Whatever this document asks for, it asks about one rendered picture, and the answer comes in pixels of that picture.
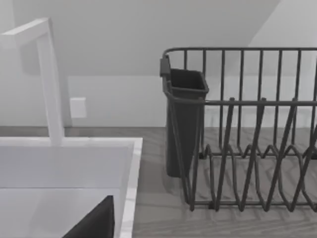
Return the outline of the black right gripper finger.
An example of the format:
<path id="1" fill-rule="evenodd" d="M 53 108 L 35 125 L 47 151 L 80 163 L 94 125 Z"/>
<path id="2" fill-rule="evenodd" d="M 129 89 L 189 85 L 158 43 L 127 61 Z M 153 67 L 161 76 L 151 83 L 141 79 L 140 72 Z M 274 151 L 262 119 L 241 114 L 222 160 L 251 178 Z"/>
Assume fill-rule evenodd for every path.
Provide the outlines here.
<path id="1" fill-rule="evenodd" d="M 114 238 L 114 197 L 108 195 L 62 238 Z"/>

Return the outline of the white sink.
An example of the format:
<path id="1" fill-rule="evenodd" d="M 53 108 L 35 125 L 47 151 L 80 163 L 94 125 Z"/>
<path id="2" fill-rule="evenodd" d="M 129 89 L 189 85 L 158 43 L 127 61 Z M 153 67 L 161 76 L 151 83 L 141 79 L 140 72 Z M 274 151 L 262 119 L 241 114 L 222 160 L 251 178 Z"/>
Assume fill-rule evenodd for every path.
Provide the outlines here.
<path id="1" fill-rule="evenodd" d="M 62 238 L 113 195 L 114 238 L 133 238 L 143 139 L 0 137 L 0 238 Z"/>

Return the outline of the dark grey cutlery holder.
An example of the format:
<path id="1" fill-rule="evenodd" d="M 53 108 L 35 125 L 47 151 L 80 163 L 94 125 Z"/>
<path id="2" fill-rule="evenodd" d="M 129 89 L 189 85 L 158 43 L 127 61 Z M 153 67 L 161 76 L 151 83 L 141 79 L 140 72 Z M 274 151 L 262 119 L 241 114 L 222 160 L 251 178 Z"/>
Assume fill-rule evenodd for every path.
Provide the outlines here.
<path id="1" fill-rule="evenodd" d="M 209 92 L 208 84 L 200 71 L 186 69 L 171 69 L 170 81 L 172 94 L 177 98 L 197 100 L 205 99 Z M 176 122 L 178 125 L 181 155 L 185 172 L 189 169 L 194 154 L 197 132 L 197 105 L 175 103 Z M 167 109 L 166 121 L 166 173 L 170 177 L 179 178 L 180 171 L 172 126 L 172 115 Z"/>

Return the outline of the tall white tap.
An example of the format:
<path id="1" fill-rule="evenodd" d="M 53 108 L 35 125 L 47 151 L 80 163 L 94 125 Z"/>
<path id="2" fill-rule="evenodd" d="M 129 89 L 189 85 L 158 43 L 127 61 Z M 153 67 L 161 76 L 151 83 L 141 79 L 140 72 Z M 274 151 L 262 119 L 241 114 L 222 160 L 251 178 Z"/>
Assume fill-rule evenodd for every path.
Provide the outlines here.
<path id="1" fill-rule="evenodd" d="M 0 34 L 4 48 L 19 48 L 36 41 L 48 132 L 52 146 L 60 146 L 64 139 L 59 75 L 53 44 L 51 20 L 38 18 Z"/>

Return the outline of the white wall socket plate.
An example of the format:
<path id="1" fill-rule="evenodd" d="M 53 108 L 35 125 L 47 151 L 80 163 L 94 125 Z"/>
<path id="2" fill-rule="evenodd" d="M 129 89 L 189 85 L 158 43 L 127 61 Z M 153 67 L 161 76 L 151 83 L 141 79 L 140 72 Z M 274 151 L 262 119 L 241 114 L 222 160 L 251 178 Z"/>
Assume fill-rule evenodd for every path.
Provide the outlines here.
<path id="1" fill-rule="evenodd" d="M 70 98 L 70 113 L 72 119 L 83 119 L 87 117 L 86 98 Z"/>

